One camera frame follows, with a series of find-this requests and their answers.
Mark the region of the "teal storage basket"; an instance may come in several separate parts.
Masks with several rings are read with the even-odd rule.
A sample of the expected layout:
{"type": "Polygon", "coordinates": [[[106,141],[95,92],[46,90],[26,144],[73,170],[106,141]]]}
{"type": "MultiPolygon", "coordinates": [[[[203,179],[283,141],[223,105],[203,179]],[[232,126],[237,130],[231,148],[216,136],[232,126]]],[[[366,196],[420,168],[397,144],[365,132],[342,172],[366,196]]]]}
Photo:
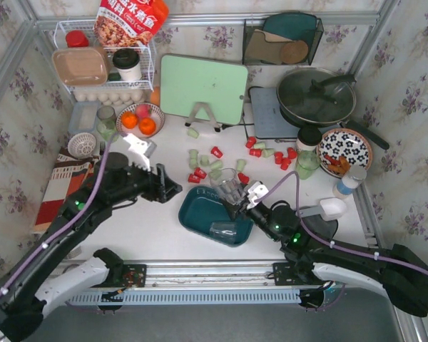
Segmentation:
{"type": "Polygon", "coordinates": [[[239,247],[244,244],[253,229],[253,222],[250,219],[238,218],[233,221],[229,218],[217,193],[206,186],[196,186],[188,191],[179,209],[178,220],[189,232],[229,247],[239,247]],[[236,238],[228,240],[212,238],[209,235],[209,229],[211,224],[217,221],[236,223],[236,238]]]}

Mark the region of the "clear glass cup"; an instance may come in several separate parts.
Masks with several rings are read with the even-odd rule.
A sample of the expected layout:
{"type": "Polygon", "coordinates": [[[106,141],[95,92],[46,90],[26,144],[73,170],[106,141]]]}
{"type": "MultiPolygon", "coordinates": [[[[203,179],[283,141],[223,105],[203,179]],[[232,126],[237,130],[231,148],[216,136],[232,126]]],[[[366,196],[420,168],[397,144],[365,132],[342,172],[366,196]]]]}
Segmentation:
{"type": "Polygon", "coordinates": [[[243,187],[236,170],[224,168],[213,170],[210,174],[210,185],[218,196],[230,204],[239,204],[243,199],[243,187]]]}
{"type": "Polygon", "coordinates": [[[237,227],[234,222],[213,222],[209,229],[209,235],[216,239],[234,239],[237,235],[237,227]]]}

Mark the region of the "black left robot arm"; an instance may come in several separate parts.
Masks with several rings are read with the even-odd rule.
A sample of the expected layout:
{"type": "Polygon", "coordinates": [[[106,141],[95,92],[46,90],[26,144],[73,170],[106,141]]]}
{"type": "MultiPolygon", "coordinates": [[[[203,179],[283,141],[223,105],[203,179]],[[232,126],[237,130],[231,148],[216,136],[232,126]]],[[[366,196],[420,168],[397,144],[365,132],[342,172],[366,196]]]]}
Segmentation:
{"type": "Polygon", "coordinates": [[[102,248],[82,265],[55,279],[66,255],[109,219],[124,202],[142,197],[168,202],[182,190],[158,164],[145,170],[119,153],[105,153],[92,177],[69,195],[56,218],[15,267],[0,278],[0,332],[10,341],[31,336],[43,320],[77,293],[118,278],[123,261],[102,248]]]}

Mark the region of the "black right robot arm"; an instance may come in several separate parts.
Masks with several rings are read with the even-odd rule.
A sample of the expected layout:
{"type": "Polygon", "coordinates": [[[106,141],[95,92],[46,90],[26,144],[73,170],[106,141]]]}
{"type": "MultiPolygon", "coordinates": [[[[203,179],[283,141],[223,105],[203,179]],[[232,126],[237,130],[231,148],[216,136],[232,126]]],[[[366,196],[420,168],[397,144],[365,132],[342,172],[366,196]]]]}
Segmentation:
{"type": "Polygon", "coordinates": [[[411,249],[394,244],[391,249],[371,249],[328,241],[312,231],[286,201],[267,207],[262,202],[248,207],[245,201],[222,204],[233,219],[251,219],[290,263],[293,274],[304,284],[335,281],[381,294],[401,311],[425,317],[428,314],[428,265],[411,249]]]}

